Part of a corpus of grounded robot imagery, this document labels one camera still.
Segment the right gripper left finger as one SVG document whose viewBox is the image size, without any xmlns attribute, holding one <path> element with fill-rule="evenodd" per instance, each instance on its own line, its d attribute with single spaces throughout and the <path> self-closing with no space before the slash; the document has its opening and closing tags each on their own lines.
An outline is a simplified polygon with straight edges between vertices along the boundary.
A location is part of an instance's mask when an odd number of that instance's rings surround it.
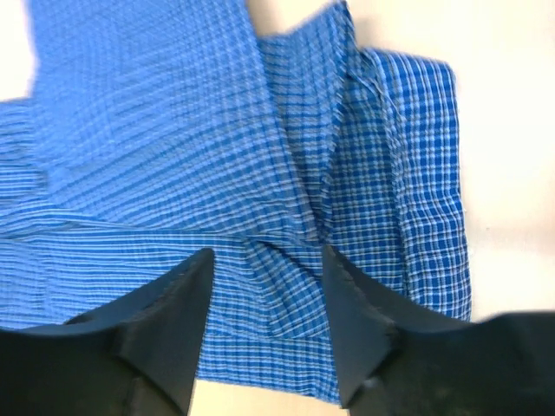
<svg viewBox="0 0 555 416">
<path fill-rule="evenodd" d="M 203 249 L 65 323 L 3 330 L 2 414 L 187 414 L 213 277 Z"/>
</svg>

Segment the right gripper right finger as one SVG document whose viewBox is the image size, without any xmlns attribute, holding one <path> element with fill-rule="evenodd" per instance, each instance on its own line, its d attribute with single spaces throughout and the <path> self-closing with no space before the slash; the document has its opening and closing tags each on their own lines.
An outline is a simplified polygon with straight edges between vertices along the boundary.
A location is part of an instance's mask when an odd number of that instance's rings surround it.
<svg viewBox="0 0 555 416">
<path fill-rule="evenodd" d="M 323 249 L 340 402 L 352 415 L 551 415 L 554 314 L 464 322 L 426 309 Z"/>
</svg>

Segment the blue plaid long sleeve shirt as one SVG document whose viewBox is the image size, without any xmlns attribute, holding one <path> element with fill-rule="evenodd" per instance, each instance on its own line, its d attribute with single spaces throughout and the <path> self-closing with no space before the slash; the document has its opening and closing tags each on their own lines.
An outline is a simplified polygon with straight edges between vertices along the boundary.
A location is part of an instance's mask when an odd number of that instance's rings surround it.
<svg viewBox="0 0 555 416">
<path fill-rule="evenodd" d="M 467 320 L 455 79 L 357 47 L 346 3 L 259 38 L 241 1 L 31 1 L 1 105 L 1 323 L 68 320 L 209 247 L 199 377 L 335 402 L 321 249 Z"/>
</svg>

